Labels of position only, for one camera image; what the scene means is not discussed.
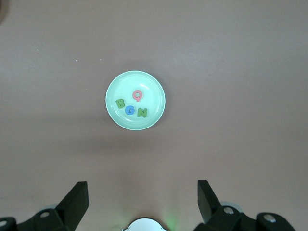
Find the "turquoise plate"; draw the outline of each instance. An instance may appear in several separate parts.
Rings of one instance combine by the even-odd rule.
[[[160,83],[143,71],[127,71],[116,77],[106,93],[110,117],[121,127],[143,130],[153,126],[166,105]]]

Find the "green letter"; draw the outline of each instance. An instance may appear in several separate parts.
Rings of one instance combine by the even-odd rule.
[[[148,109],[144,109],[142,110],[141,108],[138,108],[138,114],[137,116],[140,117],[140,116],[143,116],[144,118],[146,118],[146,113],[148,112]]]
[[[118,100],[116,100],[115,102],[116,102],[118,108],[123,108],[123,107],[125,107],[125,104],[124,104],[124,100],[123,100],[123,99],[118,99]]]

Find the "round plate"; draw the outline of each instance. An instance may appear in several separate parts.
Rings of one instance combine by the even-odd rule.
[[[121,127],[143,130],[153,126],[166,105],[160,83],[143,71],[127,71],[116,77],[106,93],[110,117]]]

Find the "plate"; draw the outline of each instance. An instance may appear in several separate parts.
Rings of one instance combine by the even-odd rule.
[[[106,93],[110,117],[121,127],[143,130],[153,126],[166,105],[160,83],[143,71],[127,71],[116,77]]]

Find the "table surface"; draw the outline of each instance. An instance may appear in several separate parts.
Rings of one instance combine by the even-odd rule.
[[[202,222],[197,180],[255,218],[308,214],[308,1],[1,0],[0,217],[22,222],[77,181],[78,231]],[[142,131],[105,94],[153,75],[166,109]]]

